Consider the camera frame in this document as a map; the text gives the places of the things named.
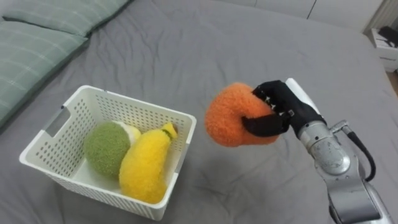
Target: basket handle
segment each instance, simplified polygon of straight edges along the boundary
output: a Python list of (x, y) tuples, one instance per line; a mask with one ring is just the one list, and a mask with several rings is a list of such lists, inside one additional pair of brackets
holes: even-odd
[(59, 130), (69, 118), (70, 112), (68, 108), (62, 105), (61, 109), (55, 113), (52, 119), (50, 119), (50, 121), (45, 125), (43, 130), (51, 137), (54, 137), (56, 134), (58, 134)]

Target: fuzzy orange ball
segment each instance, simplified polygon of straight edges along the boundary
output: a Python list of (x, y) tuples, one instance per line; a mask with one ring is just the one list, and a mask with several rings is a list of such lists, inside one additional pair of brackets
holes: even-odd
[(218, 144), (227, 147), (273, 143), (278, 136), (257, 137), (247, 132), (242, 117), (258, 118), (272, 114), (271, 107), (252, 94), (253, 89), (243, 83), (234, 83), (211, 102), (206, 115), (207, 133)]

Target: white furniture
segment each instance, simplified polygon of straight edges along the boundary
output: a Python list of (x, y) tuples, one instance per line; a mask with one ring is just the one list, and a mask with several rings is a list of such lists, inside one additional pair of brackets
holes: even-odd
[(372, 29), (369, 33), (369, 39), (376, 48), (380, 61), (383, 63), (387, 72), (393, 72), (398, 69), (398, 48), (391, 47), (386, 38), (378, 34), (379, 30)]
[(219, 0), (362, 32), (383, 0)]

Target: green pillow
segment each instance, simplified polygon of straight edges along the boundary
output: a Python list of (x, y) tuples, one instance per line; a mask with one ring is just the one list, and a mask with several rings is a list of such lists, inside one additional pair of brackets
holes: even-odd
[(0, 126), (86, 40), (21, 22), (0, 22)]
[(18, 0), (3, 15), (5, 20), (87, 36), (130, 0)]

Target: gray blanket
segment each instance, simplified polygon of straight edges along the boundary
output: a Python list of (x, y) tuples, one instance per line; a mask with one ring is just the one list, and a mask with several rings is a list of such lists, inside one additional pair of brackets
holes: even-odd
[(228, 149), (203, 127), (232, 82), (295, 78), (333, 124), (347, 119), (373, 154), (398, 223), (398, 100), (368, 39), (313, 21), (206, 0), (136, 0), (0, 136), (1, 223), (153, 223), (69, 192), (18, 156), (81, 85), (197, 117), (161, 223), (332, 223), (326, 188), (290, 130), (269, 146)]

